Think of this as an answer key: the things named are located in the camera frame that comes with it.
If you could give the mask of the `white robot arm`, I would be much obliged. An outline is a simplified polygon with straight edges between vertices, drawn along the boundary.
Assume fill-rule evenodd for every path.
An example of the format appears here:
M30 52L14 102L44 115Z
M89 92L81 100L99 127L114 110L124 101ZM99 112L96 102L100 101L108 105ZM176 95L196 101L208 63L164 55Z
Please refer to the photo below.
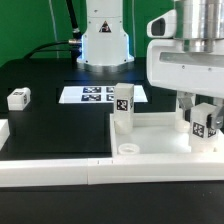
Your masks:
M134 61L123 29L123 0L86 0L87 29L78 66L115 72ZM224 0L173 0L173 8L147 24L147 77L178 92L183 110L191 95L213 99L209 128L224 126Z

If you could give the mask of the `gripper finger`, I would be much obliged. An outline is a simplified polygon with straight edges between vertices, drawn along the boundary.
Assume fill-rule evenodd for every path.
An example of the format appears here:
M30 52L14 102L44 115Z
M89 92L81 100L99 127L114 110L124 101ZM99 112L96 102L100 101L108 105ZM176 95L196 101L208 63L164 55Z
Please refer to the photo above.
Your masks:
M195 106L196 95L189 92L178 91L176 99L176 115L181 120L190 119L190 110Z
M208 115L208 127L221 129L224 125L224 99L214 98L213 105L215 106L215 110Z

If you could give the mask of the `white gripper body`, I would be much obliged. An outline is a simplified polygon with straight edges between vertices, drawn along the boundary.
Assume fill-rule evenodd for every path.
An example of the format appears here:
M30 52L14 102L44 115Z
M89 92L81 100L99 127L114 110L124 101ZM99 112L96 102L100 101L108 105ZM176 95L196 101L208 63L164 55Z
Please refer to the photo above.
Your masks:
M224 39L215 40L211 53L187 53L174 39L175 9L147 24L152 38L147 47L147 78L152 86L224 98Z

